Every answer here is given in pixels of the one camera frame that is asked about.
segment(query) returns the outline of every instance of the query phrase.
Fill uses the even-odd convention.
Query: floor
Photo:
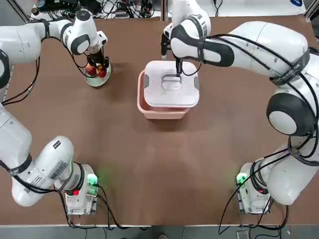
[[[237,239],[236,232],[242,231],[239,227],[230,227],[222,235],[218,235],[218,227],[183,227],[160,226],[151,227],[146,231],[139,228],[127,230],[114,229],[106,231],[103,228],[88,230],[71,229],[69,227],[29,227],[29,228],[0,228],[1,239],[157,239],[159,232],[164,232],[168,239]],[[277,235],[277,232],[268,232],[263,229],[252,229],[251,238],[259,234]],[[282,229],[282,239],[315,239],[318,238],[318,226],[286,226]]]

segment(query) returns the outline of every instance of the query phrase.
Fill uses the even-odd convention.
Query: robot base
[[[246,163],[240,170],[240,175],[250,176],[250,168],[253,164]],[[237,193],[237,203],[240,213],[244,214],[262,214],[269,200],[270,194],[259,193],[252,185],[251,180],[248,180]]]
[[[104,78],[100,78],[100,77],[93,77],[93,78],[90,78],[90,77],[85,77],[85,80],[86,80],[86,83],[88,83],[90,86],[92,87],[99,87],[99,86],[102,86],[104,85],[109,77],[110,77],[110,74],[111,74],[111,64],[109,64],[109,67],[106,69],[106,76]]]
[[[65,193],[65,202],[69,215],[96,214],[98,188],[91,186],[91,184],[92,177],[95,177],[96,181],[98,181],[98,179],[89,165],[82,164],[82,167],[84,169],[84,181],[82,188],[78,191],[77,195],[70,196]]]

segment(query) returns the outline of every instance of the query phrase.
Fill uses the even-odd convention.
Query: red apple
[[[100,78],[104,78],[106,76],[106,69],[102,65],[98,65],[98,67],[96,68],[96,74]]]
[[[95,76],[96,70],[94,66],[91,66],[89,63],[85,67],[85,71],[88,73],[89,76]]]

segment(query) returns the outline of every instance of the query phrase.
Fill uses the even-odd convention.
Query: black cable
[[[270,231],[281,230],[287,224],[288,217],[289,217],[289,206],[286,205],[286,216],[285,216],[285,219],[284,219],[283,223],[278,228],[277,227],[276,228],[270,228],[270,227],[263,226],[263,225],[259,225],[258,227],[263,228],[263,229],[267,229],[267,230],[270,230]]]
[[[219,4],[219,6],[217,7],[217,5],[216,5],[216,0],[214,0],[214,5],[215,5],[215,8],[216,8],[216,13],[215,13],[215,16],[218,16],[218,14],[219,14],[219,8],[220,8],[220,6],[223,4],[223,0],[221,0],[221,2],[220,2],[220,4]]]
[[[234,37],[234,38],[238,38],[238,39],[241,39],[241,40],[244,40],[244,41],[247,41],[249,43],[252,43],[270,53],[272,53],[274,56],[278,57],[279,59],[281,59],[283,62],[285,62],[288,66],[292,67],[293,65],[286,59],[284,58],[283,56],[281,56],[280,54],[278,54],[277,52],[273,51],[272,49],[258,43],[258,42],[254,42],[248,38],[245,38],[245,37],[242,37],[242,36],[238,36],[238,35],[234,35],[234,34],[218,34],[218,35],[215,35],[215,37],[221,37],[221,36],[228,36],[228,37]],[[305,100],[305,103],[307,105],[307,107],[309,108],[309,110],[311,110],[311,112],[313,113],[313,116],[315,117],[316,121],[315,121],[315,131],[316,131],[316,139],[315,139],[315,144],[314,144],[314,147],[311,151],[310,154],[304,156],[304,155],[300,155],[302,158],[310,158],[314,155],[316,149],[317,149],[317,146],[318,146],[318,142],[319,142],[319,128],[318,128],[318,120],[319,120],[319,104],[318,104],[318,99],[316,97],[316,93],[314,91],[314,89],[312,88],[312,86],[310,85],[310,83],[308,82],[308,80],[306,79],[306,77],[302,74],[302,73],[299,73],[299,76],[302,78],[302,80],[305,82],[305,84],[308,86],[309,90],[311,91],[311,94],[314,98],[314,101],[315,101],[315,107],[316,107],[316,113],[314,113],[314,110],[312,109],[310,103]],[[305,97],[299,92],[299,91],[296,91],[300,97],[304,98]],[[317,161],[310,161],[310,165],[309,166],[318,166],[319,165],[319,162]]]
[[[107,199],[107,196],[106,196],[106,193],[105,193],[103,187],[102,187],[101,185],[99,185],[98,187],[102,190],[103,195],[104,195],[104,197],[105,197],[104,203],[106,204],[106,207],[107,207],[107,209],[108,209],[108,217],[109,217],[109,213],[110,213],[111,216],[112,216],[112,218],[113,218],[113,220],[114,220],[115,225],[116,225],[119,229],[128,229],[128,227],[122,227],[122,226],[120,226],[120,225],[118,224],[118,222],[116,221],[116,219],[115,219],[115,217],[114,217],[114,215],[113,215],[113,212],[112,212],[112,210],[111,210],[111,208],[110,208],[110,206],[109,206],[108,199]]]
[[[263,67],[265,67],[268,71],[271,70],[271,68],[269,66],[267,66],[264,62],[262,62],[261,60],[259,60],[257,57],[255,57],[253,54],[249,53],[248,51],[246,51],[244,48],[236,45],[235,43],[227,40],[227,39],[224,39],[224,38],[221,38],[219,36],[208,36],[207,39],[215,39],[215,40],[219,40],[219,41],[223,41],[223,42],[226,42],[234,47],[236,47],[237,49],[241,50],[242,52],[244,52],[245,54],[247,54],[248,56],[250,56],[252,59],[254,59],[255,61],[257,61],[260,65],[262,65]]]
[[[59,42],[61,42],[61,40],[60,40],[59,38],[57,38],[57,37],[51,36],[50,38],[55,39],[55,40],[58,40]],[[68,51],[68,53],[69,53],[69,55],[71,56],[71,58],[72,58],[74,64],[76,65],[76,67],[78,67],[78,68],[85,68],[86,65],[85,65],[85,66],[80,66],[80,65],[78,65],[78,64],[76,63],[75,58],[74,58],[74,55],[73,55],[73,54],[69,51],[69,49],[63,44],[63,42],[61,42],[61,43],[62,43],[62,45],[64,46],[64,48]]]
[[[15,95],[15,96],[13,96],[13,97],[11,97],[11,98],[5,100],[5,101],[2,101],[1,104],[2,104],[3,106],[21,102],[21,101],[23,101],[25,98],[28,97],[28,95],[30,94],[30,92],[29,92],[29,93],[26,93],[26,92],[32,90],[32,87],[34,86],[34,84],[35,84],[35,82],[36,82],[36,79],[37,79],[37,77],[38,77],[38,74],[39,74],[39,70],[40,70],[40,56],[39,56],[39,58],[35,61],[35,65],[36,65],[36,73],[35,73],[35,77],[34,77],[33,81],[31,82],[31,84],[30,84],[24,91],[20,92],[19,94]],[[10,101],[12,101],[12,100],[18,98],[19,96],[21,96],[21,95],[23,95],[23,94],[25,94],[25,93],[26,93],[26,95],[25,95],[22,99],[20,99],[20,100],[18,100],[18,101],[10,102]]]
[[[53,39],[56,39],[56,40],[60,41],[59,38],[56,38],[56,37],[54,37],[54,36],[51,36],[50,38],[53,38]],[[81,70],[81,68],[85,68],[85,66],[84,66],[84,67],[79,66],[79,65],[76,63],[76,61],[75,61],[75,59],[74,59],[74,56],[73,56],[72,53],[69,51],[69,49],[63,44],[63,42],[61,42],[61,43],[62,43],[62,45],[64,46],[64,48],[68,51],[68,53],[70,54],[70,56],[71,56],[71,58],[72,58],[72,60],[73,60],[73,62],[74,62],[74,64],[75,64],[76,68],[81,72],[81,74],[82,74],[83,76],[85,76],[85,77],[87,77],[87,78],[95,78],[95,77],[97,77],[97,76],[99,75],[99,74],[96,74],[96,75],[94,75],[94,76],[89,76],[89,75],[83,73],[82,70]]]
[[[105,231],[105,228],[103,228],[103,231],[104,231],[105,239],[108,239],[108,235],[107,235],[107,233]]]
[[[192,75],[195,75],[195,74],[199,71],[200,68],[201,68],[201,64],[200,64],[199,67],[196,69],[196,71],[194,71],[194,72],[191,73],[191,74],[186,74],[186,73],[184,72],[184,70],[183,70],[183,65],[182,65],[181,71],[182,71],[182,73],[183,73],[184,75],[186,75],[186,76],[192,76]]]
[[[110,208],[110,206],[109,206],[109,203],[108,203],[102,196],[100,196],[100,195],[98,195],[98,198],[101,199],[101,200],[104,202],[104,204],[106,205],[106,207],[108,208],[108,210],[110,210],[110,214],[111,214],[111,216],[112,216],[112,218],[113,218],[113,220],[114,220],[115,225],[116,225],[119,229],[122,229],[122,230],[128,229],[128,227],[123,227],[123,226],[121,226],[120,224],[118,224],[118,222],[116,221],[116,219],[115,219],[115,217],[114,217],[114,215],[113,215],[113,212],[112,212],[112,210],[111,210],[111,208]]]
[[[266,234],[259,234],[257,236],[255,236],[255,239],[257,239],[258,237],[261,237],[261,236],[264,236],[264,237],[270,237],[270,238],[277,238],[277,237],[280,237],[281,238],[281,229],[278,229],[278,235],[276,236],[273,236],[273,235],[266,235]]]
[[[115,225],[116,225],[119,229],[123,229],[123,230],[124,230],[124,229],[128,229],[128,227],[123,227],[123,226],[121,226],[120,224],[118,224],[118,222],[116,221],[116,219],[115,219],[115,217],[114,217],[114,214],[113,214],[113,212],[112,212],[112,210],[111,210],[111,208],[110,208],[110,205],[109,205],[109,203],[108,203],[108,201],[107,201],[107,197],[106,197],[106,193],[105,193],[104,189],[102,188],[101,185],[99,185],[98,187],[101,188],[101,190],[102,190],[102,192],[103,192],[103,194],[104,194],[105,199],[104,199],[102,196],[100,196],[100,195],[98,195],[98,198],[101,199],[101,200],[104,202],[104,204],[106,205],[107,209],[110,211],[110,214],[111,214],[111,216],[112,216],[112,218],[113,218],[113,220],[114,220]]]
[[[263,218],[263,216],[264,216],[264,214],[265,214],[265,212],[266,212],[266,209],[267,209],[267,207],[268,207],[268,205],[269,205],[269,203],[270,203],[270,200],[271,200],[271,197],[269,197],[269,199],[268,199],[268,201],[267,201],[267,203],[266,203],[266,205],[265,205],[265,207],[264,207],[264,209],[263,209],[263,212],[262,212],[262,214],[261,214],[261,216],[260,216],[260,218],[259,218],[257,224],[256,224],[256,225],[253,225],[253,226],[244,226],[244,227],[252,229],[252,228],[256,228],[256,227],[259,226],[259,224],[260,224],[260,222],[261,222],[261,219]]]
[[[14,6],[11,4],[10,1],[6,0],[12,7],[12,9],[16,12],[16,14],[18,14],[18,16],[23,20],[24,23],[26,23],[26,21],[24,20],[24,18],[20,15],[20,13],[14,8]]]
[[[269,163],[266,163],[265,165],[261,166],[259,169],[257,169],[256,171],[254,171],[249,177],[247,177],[243,183],[234,191],[234,193],[231,195],[231,197],[229,198],[228,202],[226,203],[226,206],[224,208],[224,211],[223,211],[223,214],[221,216],[221,219],[220,219],[220,222],[219,222],[219,225],[218,225],[218,234],[221,235],[224,231],[226,231],[230,226],[228,226],[227,228],[225,228],[223,231],[220,231],[220,227],[221,227],[221,224],[222,224],[222,221],[223,221],[223,218],[225,216],[225,213],[226,213],[226,209],[230,203],[230,201],[232,200],[232,198],[235,196],[235,194],[239,191],[239,189],[253,176],[255,175],[257,172],[259,172],[260,170],[262,170],[263,168],[273,164],[273,163],[276,163],[282,159],[284,159],[285,157],[289,156],[289,154],[285,154],[284,156],[281,156],[277,159],[275,159],[274,161],[271,161]]]
[[[107,14],[104,18],[108,18],[111,13],[115,13],[115,11],[113,11],[113,9],[114,9],[114,7],[116,6],[116,3],[117,3],[118,1],[119,1],[119,0],[116,0],[116,2],[111,2],[111,3],[113,4],[113,6],[112,6],[111,10],[110,10],[108,13],[106,13],[106,12],[103,10],[103,12]]]

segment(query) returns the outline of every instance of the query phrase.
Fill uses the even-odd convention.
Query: wire
[[[35,73],[35,77],[34,77],[33,81],[31,82],[31,84],[30,84],[24,91],[22,91],[21,93],[15,95],[15,96],[13,96],[13,97],[11,97],[11,98],[5,100],[5,101],[2,101],[1,104],[2,104],[3,106],[21,102],[21,101],[23,101],[25,98],[28,97],[28,95],[30,94],[30,92],[32,91],[32,89],[33,89],[33,87],[34,87],[34,84],[35,84],[36,79],[37,79],[38,74],[39,74],[39,70],[40,70],[40,56],[39,56],[39,58],[35,61],[35,65],[36,65],[36,73]],[[21,96],[21,95],[23,95],[23,94],[25,94],[25,93],[26,93],[26,95],[25,95],[22,99],[17,100],[17,101],[10,102],[10,101],[12,101],[12,100],[18,98],[19,96]]]
[[[184,70],[183,70],[183,65],[182,65],[182,67],[181,67],[181,71],[182,71],[182,73],[183,73],[184,75],[186,75],[186,76],[195,75],[195,74],[199,71],[199,69],[201,68],[201,64],[200,64],[199,67],[196,69],[196,71],[194,71],[194,73],[186,74],[186,73],[184,72]]]
[[[238,36],[238,35],[234,35],[234,34],[218,34],[218,35],[215,35],[214,37],[221,37],[221,36],[228,36],[228,37],[234,37],[234,38],[238,38],[238,39],[241,39],[241,40],[244,40],[244,41],[247,41],[249,43],[252,43],[270,53],[272,53],[274,56],[278,57],[279,59],[281,59],[283,62],[285,62],[288,66],[292,67],[293,65],[286,59],[284,58],[283,56],[281,56],[280,54],[278,54],[277,52],[273,51],[272,49],[258,43],[258,42],[254,42],[248,38],[245,38],[245,37],[242,37],[242,36]],[[302,74],[302,73],[299,73],[299,76],[302,78],[302,80],[305,82],[305,84],[308,86],[313,98],[314,98],[314,102],[315,102],[315,107],[316,107],[316,113],[314,112],[314,110],[312,109],[310,103],[305,99],[305,97],[298,91],[296,90],[296,88],[294,88],[294,86],[291,84],[291,83],[288,83],[288,85],[290,87],[292,87],[292,89],[296,90],[296,92],[300,95],[300,97],[305,101],[307,107],[309,108],[309,110],[312,112],[314,118],[315,118],[315,133],[316,133],[316,136],[315,136],[315,144],[314,144],[314,147],[311,151],[310,154],[304,156],[304,155],[300,155],[301,158],[310,158],[314,155],[316,149],[317,149],[317,146],[318,146],[318,142],[319,142],[319,127],[318,127],[318,120],[319,120],[319,104],[318,104],[318,99],[316,97],[316,93],[314,91],[314,89],[312,88],[311,84],[308,82],[308,80],[306,79],[306,77]],[[309,161],[308,163],[308,166],[319,166],[319,162],[318,161]]]
[[[107,235],[107,233],[105,231],[105,228],[103,228],[103,231],[104,231],[105,239],[108,239],[108,235]]]
[[[264,216],[264,214],[265,214],[265,212],[266,212],[266,209],[267,209],[267,207],[268,207],[268,205],[269,205],[269,203],[270,203],[270,200],[271,200],[271,197],[269,197],[269,199],[268,199],[268,201],[267,201],[267,203],[266,203],[266,205],[265,205],[265,207],[264,207],[264,209],[263,209],[263,213],[261,214],[260,219],[258,220],[257,224],[256,224],[256,225],[253,225],[252,227],[251,227],[251,226],[244,226],[244,227],[247,227],[247,228],[252,229],[252,228],[256,228],[256,227],[259,226],[259,224],[260,224],[260,222],[261,222],[261,219],[263,218],[263,216]]]
[[[106,205],[108,211],[110,211],[110,214],[111,214],[111,216],[112,216],[112,218],[113,218],[113,220],[114,220],[115,225],[116,225],[119,229],[123,229],[123,230],[124,230],[124,229],[128,229],[128,227],[123,227],[123,226],[121,226],[120,224],[118,224],[118,222],[116,221],[116,219],[115,219],[115,217],[114,217],[114,214],[113,214],[113,212],[112,212],[112,210],[111,210],[111,208],[110,208],[110,205],[109,205],[109,203],[108,203],[108,201],[107,201],[107,197],[106,197],[106,193],[105,193],[104,189],[102,188],[101,185],[99,185],[98,187],[101,188],[101,190],[102,190],[102,192],[103,192],[103,194],[104,194],[105,199],[104,199],[102,196],[100,196],[100,195],[98,195],[98,198],[101,199],[101,200],[104,202],[104,204]]]
[[[235,194],[239,191],[239,189],[240,189],[253,175],[255,175],[256,173],[258,173],[260,170],[262,170],[263,168],[265,168],[265,167],[267,167],[267,166],[269,166],[269,165],[271,165],[271,164],[273,164],[273,163],[276,163],[276,162],[278,162],[278,161],[284,159],[284,158],[287,157],[288,155],[289,155],[289,154],[285,154],[284,156],[281,156],[281,157],[275,159],[274,161],[271,161],[271,162],[266,163],[265,165],[261,166],[259,169],[257,169],[256,171],[252,172],[252,173],[250,174],[250,176],[247,177],[247,178],[243,181],[243,183],[234,191],[234,193],[231,195],[231,197],[229,198],[228,202],[226,203],[226,206],[225,206],[225,208],[224,208],[223,214],[222,214],[222,216],[221,216],[221,219],[220,219],[220,222],[219,222],[219,225],[218,225],[218,234],[219,234],[219,235],[221,235],[224,231],[226,231],[226,230],[230,227],[230,226],[228,226],[228,227],[225,228],[223,231],[220,231],[220,227],[221,227],[223,218],[224,218],[224,216],[225,216],[226,209],[227,209],[227,207],[228,207],[230,201],[232,200],[232,198],[233,198],[233,197],[235,196]]]
[[[26,23],[26,21],[24,20],[24,18],[20,15],[20,13],[15,9],[15,7],[11,4],[11,2],[9,0],[6,0],[12,7],[12,9],[16,12],[16,14],[18,14],[18,16],[24,21],[24,23]]]
[[[53,39],[56,39],[56,40],[60,41],[59,38],[54,37],[54,36],[51,36],[50,38],[53,38]],[[76,63],[73,54],[72,54],[72,53],[69,51],[69,49],[63,44],[63,42],[61,42],[61,43],[62,43],[62,45],[64,46],[64,48],[68,51],[68,53],[69,53],[69,55],[71,56],[71,58],[72,58],[74,64],[76,65],[76,68],[81,72],[81,74],[82,74],[83,76],[85,76],[85,77],[87,77],[87,78],[95,78],[95,77],[97,77],[97,76],[99,75],[99,74],[96,74],[96,75],[94,75],[94,76],[88,76],[87,74],[83,73],[82,70],[81,70],[81,68],[85,68],[85,66],[79,66],[79,65]]]
[[[216,8],[216,13],[215,13],[215,16],[218,16],[218,14],[219,14],[219,8],[220,8],[220,6],[223,4],[223,0],[221,0],[221,2],[220,2],[220,4],[219,4],[219,6],[217,7],[217,5],[216,5],[216,0],[214,0],[214,5],[215,5],[215,8]]]
[[[281,229],[278,229],[278,235],[273,236],[273,235],[266,235],[266,234],[259,234],[257,236],[255,236],[255,239],[257,239],[258,237],[264,236],[264,237],[270,237],[270,238],[277,238],[280,237],[281,238]]]

